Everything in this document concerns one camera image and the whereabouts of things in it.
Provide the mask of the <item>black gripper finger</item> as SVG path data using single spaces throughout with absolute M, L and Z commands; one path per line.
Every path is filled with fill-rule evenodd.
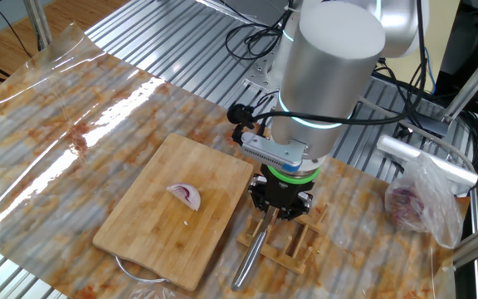
M 292 220 L 310 211 L 313 202 L 313 195 L 309 193 L 298 193 L 291 203 L 282 210 L 284 220 Z
M 249 193 L 254 206 L 268 219 L 276 217 L 276 179 L 255 174 L 249 185 Z

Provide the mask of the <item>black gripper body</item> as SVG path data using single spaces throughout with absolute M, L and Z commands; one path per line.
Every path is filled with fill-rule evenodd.
M 313 181 L 306 184 L 290 184 L 276 181 L 276 207 L 282 210 L 291 203 L 298 193 L 308 193 L 313 186 Z

